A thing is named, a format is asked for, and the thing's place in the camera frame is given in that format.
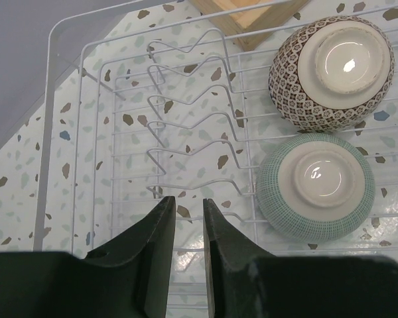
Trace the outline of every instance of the wooden tray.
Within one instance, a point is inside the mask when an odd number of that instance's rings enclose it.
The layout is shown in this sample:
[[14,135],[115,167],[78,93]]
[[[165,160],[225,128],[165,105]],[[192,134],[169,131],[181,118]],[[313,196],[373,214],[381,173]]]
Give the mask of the wooden tray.
[[[271,2],[272,0],[190,0],[190,2],[205,15],[237,9],[248,5]],[[235,35],[265,28],[279,27],[289,20],[309,0],[293,0],[255,10],[234,13],[210,19],[225,35]],[[257,48],[271,33],[258,34],[238,38],[235,43],[245,51]]]

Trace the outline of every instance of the terrazzo countertop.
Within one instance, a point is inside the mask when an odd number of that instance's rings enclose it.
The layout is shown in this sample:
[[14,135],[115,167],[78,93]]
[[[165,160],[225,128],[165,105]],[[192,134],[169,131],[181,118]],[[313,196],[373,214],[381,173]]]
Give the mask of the terrazzo countertop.
[[[298,21],[313,21],[324,16],[339,13],[352,13],[364,9],[381,7],[395,3],[395,0],[377,1],[343,1],[343,3],[326,0],[313,0],[293,17],[288,24]],[[145,28],[165,25],[176,21],[183,21],[192,17],[199,17],[198,12],[189,2],[177,1],[167,5],[145,9],[139,12],[127,14],[121,22],[110,32],[108,36],[115,36]],[[398,27],[398,9],[382,11],[364,16],[375,22],[381,28]],[[192,44],[202,34],[213,27],[208,21],[199,21],[182,26],[150,32],[140,36],[125,38],[123,40],[98,46],[85,60],[84,67],[87,71],[96,75],[103,61],[110,58],[118,58],[136,53],[145,53],[147,44],[161,38],[172,45]],[[292,33],[292,30],[282,30],[271,35],[258,50],[277,48]],[[207,35],[207,39],[218,38],[217,34]],[[398,34],[391,38],[392,43],[398,44]],[[230,54],[241,52],[233,43],[228,43]],[[175,66],[186,64],[181,68],[186,74],[193,73],[197,63],[210,54],[223,54],[221,44],[207,44],[195,49],[189,54],[172,52],[171,54],[157,54],[158,62]],[[268,64],[273,58],[269,53],[246,56],[242,61],[244,68],[253,68]],[[237,61],[230,61],[233,69],[238,69]],[[134,58],[128,62],[118,62],[107,65],[103,69],[101,79],[109,85],[113,85],[116,76],[126,76],[118,80],[119,87],[141,86],[148,80],[146,76],[131,76],[138,71],[145,70],[152,62],[146,57]],[[266,88],[268,72],[251,72],[242,78],[246,88]],[[98,158],[94,161],[94,110],[96,108],[96,83],[88,78],[83,80],[81,121],[80,121],[80,149],[79,165],[77,171],[76,215],[74,224],[74,238],[71,233],[71,183],[72,163],[74,155],[74,136],[76,116],[76,98],[78,74],[74,72],[56,90],[54,102],[54,124],[52,133],[50,177],[48,186],[48,204],[44,225],[45,250],[70,250],[74,244],[74,254],[82,257],[92,247],[111,238],[109,226],[119,227],[120,230],[129,227],[141,219],[156,204],[156,201],[148,203],[121,205],[115,209],[114,215],[109,214],[109,201],[111,181],[109,171],[111,169],[111,133],[113,129],[112,98],[111,94],[101,90],[99,100],[99,125],[98,125]],[[228,79],[224,75],[221,62],[210,62],[195,74],[188,78],[180,78],[173,75],[168,78],[165,86],[165,94],[175,98],[192,101],[195,97],[211,84],[226,84]],[[398,96],[398,74],[394,78],[395,88],[388,93],[388,97]],[[230,83],[235,91],[241,89],[240,75],[230,74]],[[146,127],[148,121],[156,119],[150,110],[130,111],[136,105],[144,105],[148,95],[153,90],[139,89],[126,93],[126,102],[117,102],[116,131],[129,131]],[[233,103],[241,105],[243,100],[247,103],[248,115],[272,113],[275,107],[272,104],[267,91],[255,93],[234,94]],[[241,107],[236,107],[236,115],[242,116]],[[211,111],[227,111],[227,95],[220,87],[213,87],[207,91],[192,106],[186,107],[177,102],[169,101],[162,109],[164,120],[182,123],[191,126]],[[36,200],[38,193],[38,173],[40,170],[40,154],[42,147],[42,131],[44,119],[44,106],[21,127],[19,132],[9,140],[0,150],[0,250],[32,250],[34,220],[36,215]],[[357,129],[384,127],[398,125],[398,101],[384,102],[377,111],[365,121],[357,125]],[[245,135],[245,123],[234,121],[235,133],[241,137]],[[277,116],[258,117],[247,122],[250,138],[263,136],[277,136],[295,134],[295,128],[288,122]],[[307,251],[336,248],[381,248],[386,246],[398,246],[398,217],[378,217],[383,214],[398,213],[398,185],[390,185],[392,181],[398,182],[398,156],[389,155],[398,151],[398,130],[364,130],[339,134],[341,138],[351,142],[365,155],[369,155],[369,162],[375,173],[376,182],[379,185],[375,206],[372,211],[375,217],[368,219],[360,229],[351,235],[326,244],[302,244],[288,242],[277,234],[267,223],[257,226],[259,242],[267,250],[283,251]],[[171,149],[185,153],[194,152],[206,142],[217,138],[223,138],[233,142],[233,147],[242,166],[247,165],[247,145],[244,142],[234,142],[233,133],[227,125],[227,119],[215,116],[204,122],[196,129],[168,129],[161,135],[164,143]],[[251,165],[258,165],[264,156],[272,151],[277,143],[282,140],[260,140],[251,143],[249,158]],[[148,147],[156,146],[156,141],[149,134],[132,133],[124,140],[116,143],[116,150],[145,151]],[[239,170],[235,166],[229,148],[224,144],[212,145],[206,155],[177,156],[170,152],[163,152],[162,160],[168,175],[160,178],[160,182],[166,184],[182,184],[195,186],[214,178],[232,178],[239,184],[242,192],[253,191],[248,170]],[[139,170],[148,173],[156,173],[156,167],[145,155],[126,156],[117,160],[115,167],[121,176],[132,176]],[[96,196],[92,194],[94,176],[96,171]],[[119,200],[141,199],[153,197],[145,190],[145,186],[155,183],[156,179],[146,180],[132,179],[117,188],[116,195]],[[232,185],[208,185],[200,189],[184,191],[181,189],[164,189],[164,194],[177,197],[177,212],[179,217],[199,217],[202,215],[202,199],[213,198],[220,209],[225,212],[235,212],[244,219],[252,219],[251,198],[236,196]],[[94,219],[92,208],[95,208]],[[256,217],[262,219],[260,212]],[[254,239],[254,228],[245,225],[236,219],[230,219],[233,224],[241,229],[251,239]],[[203,248],[202,222],[177,221],[176,239],[174,245],[178,252],[174,254],[172,282],[205,282],[203,253],[186,252],[183,248]],[[398,251],[389,251],[389,256],[398,260]],[[168,303],[173,304],[203,304],[204,296],[170,296]],[[168,310],[168,317],[206,317],[203,310]]]

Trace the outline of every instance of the light wood object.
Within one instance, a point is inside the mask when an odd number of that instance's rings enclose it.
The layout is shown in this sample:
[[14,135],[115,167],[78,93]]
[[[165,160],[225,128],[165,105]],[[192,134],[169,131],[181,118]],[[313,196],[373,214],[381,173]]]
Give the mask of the light wood object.
[[[248,10],[232,15],[225,15],[210,19],[225,35],[235,35],[265,28],[279,27],[298,12],[309,0],[293,0],[260,9]],[[237,9],[258,3],[272,2],[272,0],[190,0],[190,2],[204,15]],[[271,33],[246,36],[235,39],[245,51],[257,48]]]

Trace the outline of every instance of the brown patterned bowl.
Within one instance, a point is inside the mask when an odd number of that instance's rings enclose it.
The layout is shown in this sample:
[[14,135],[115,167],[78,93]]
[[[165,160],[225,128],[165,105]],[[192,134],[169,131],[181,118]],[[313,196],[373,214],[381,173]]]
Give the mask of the brown patterned bowl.
[[293,33],[270,69],[271,99],[308,132],[340,131],[373,112],[392,84],[386,35],[358,17],[328,17]]

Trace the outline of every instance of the gray wall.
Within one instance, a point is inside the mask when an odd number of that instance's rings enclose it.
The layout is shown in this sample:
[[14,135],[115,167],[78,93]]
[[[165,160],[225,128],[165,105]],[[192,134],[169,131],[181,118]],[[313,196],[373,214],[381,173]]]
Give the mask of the gray wall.
[[[130,0],[0,0],[0,148],[43,102],[48,34],[60,20]],[[101,19],[64,32],[59,52],[75,60],[85,43],[122,18]],[[61,63],[58,77],[68,68]]]

